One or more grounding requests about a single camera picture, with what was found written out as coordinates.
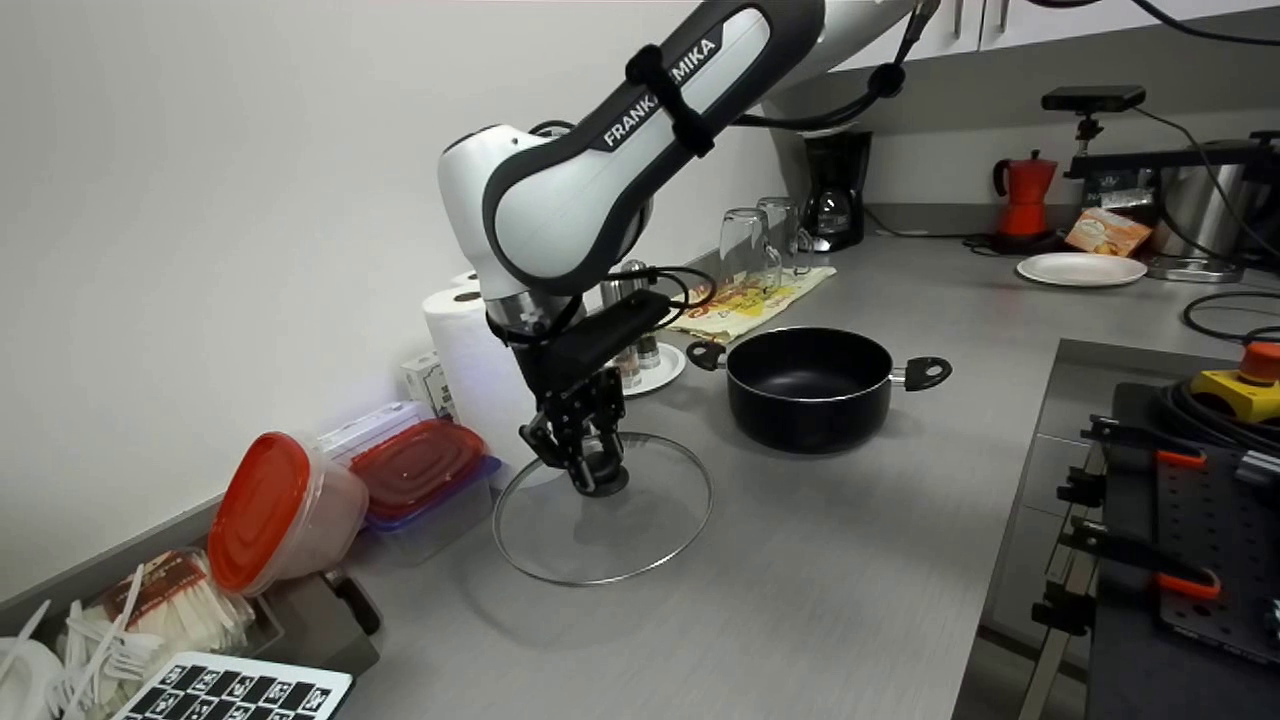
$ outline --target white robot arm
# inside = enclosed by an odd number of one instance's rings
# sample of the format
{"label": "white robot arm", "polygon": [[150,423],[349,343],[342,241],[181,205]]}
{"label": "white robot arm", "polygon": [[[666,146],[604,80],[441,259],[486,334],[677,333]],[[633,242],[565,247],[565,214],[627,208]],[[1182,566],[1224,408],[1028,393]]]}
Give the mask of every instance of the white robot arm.
{"label": "white robot arm", "polygon": [[607,357],[666,311],[656,292],[592,320],[576,296],[633,247],[637,214],[693,155],[712,151],[770,87],[828,72],[920,0],[703,0],[565,134],[480,127],[441,155],[441,190],[480,271],[492,326],[512,343],[540,415],[525,439],[587,497],[624,484]]}

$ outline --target gray countertop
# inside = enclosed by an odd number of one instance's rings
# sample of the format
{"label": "gray countertop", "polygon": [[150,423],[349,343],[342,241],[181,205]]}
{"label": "gray countertop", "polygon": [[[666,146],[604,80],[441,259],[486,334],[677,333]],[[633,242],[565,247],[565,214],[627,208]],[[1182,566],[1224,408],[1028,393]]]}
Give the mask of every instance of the gray countertop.
{"label": "gray countertop", "polygon": [[383,607],[383,659],[349,715],[952,715],[1058,338],[1236,350],[1178,323],[1205,283],[1058,292],[1013,265],[869,241],[774,320],[956,364],[936,393],[894,393],[853,450],[745,439],[706,371],[627,405],[627,428],[688,443],[714,484],[706,532],[664,571],[549,586],[515,577],[486,528],[443,551],[368,551],[353,571]]}

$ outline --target red kettle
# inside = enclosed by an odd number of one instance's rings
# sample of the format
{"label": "red kettle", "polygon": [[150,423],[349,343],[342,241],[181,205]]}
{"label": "red kettle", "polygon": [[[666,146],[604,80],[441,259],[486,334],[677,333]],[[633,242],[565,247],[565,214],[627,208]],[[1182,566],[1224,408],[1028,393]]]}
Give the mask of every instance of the red kettle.
{"label": "red kettle", "polygon": [[1048,237],[1048,184],[1050,184],[1056,165],[1040,160],[1040,151],[1030,151],[1028,160],[1001,160],[993,169],[993,187],[997,194],[1002,194],[1002,213],[1001,213],[1001,241],[1040,241]]}

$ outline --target orange container lid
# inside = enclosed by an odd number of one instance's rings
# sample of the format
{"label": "orange container lid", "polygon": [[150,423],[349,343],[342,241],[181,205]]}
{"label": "orange container lid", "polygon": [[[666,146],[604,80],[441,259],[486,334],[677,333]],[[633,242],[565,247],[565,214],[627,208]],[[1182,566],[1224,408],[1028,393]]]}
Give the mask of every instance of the orange container lid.
{"label": "orange container lid", "polygon": [[218,586],[242,593],[284,544],[308,498],[312,454],[284,430],[246,443],[207,532],[207,571]]}

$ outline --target black pot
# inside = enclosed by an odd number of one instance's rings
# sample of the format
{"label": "black pot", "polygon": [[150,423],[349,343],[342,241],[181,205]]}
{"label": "black pot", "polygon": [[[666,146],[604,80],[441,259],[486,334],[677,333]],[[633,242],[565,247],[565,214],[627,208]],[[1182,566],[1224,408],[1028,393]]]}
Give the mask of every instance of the black pot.
{"label": "black pot", "polygon": [[[688,359],[721,369],[725,343],[688,343]],[[835,450],[869,439],[890,395],[890,357],[869,334],[786,326],[737,343],[725,359],[737,423],[785,450]],[[939,357],[916,357],[903,386],[922,393],[952,376]]]}

